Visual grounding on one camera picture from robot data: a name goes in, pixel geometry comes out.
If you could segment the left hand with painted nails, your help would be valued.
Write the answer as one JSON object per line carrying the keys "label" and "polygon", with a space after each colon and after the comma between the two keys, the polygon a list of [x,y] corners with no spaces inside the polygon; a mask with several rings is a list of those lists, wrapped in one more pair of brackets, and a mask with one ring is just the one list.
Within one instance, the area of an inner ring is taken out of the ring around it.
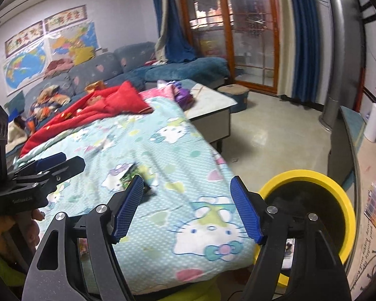
{"label": "left hand with painted nails", "polygon": [[27,243],[28,247],[36,250],[36,246],[40,242],[40,229],[38,222],[45,219],[45,213],[39,209],[30,211],[25,217],[18,215],[4,215],[0,216],[0,254],[3,258],[10,262],[15,262],[15,254],[8,246],[4,238],[4,233],[8,232],[13,226],[21,229],[22,237]]}

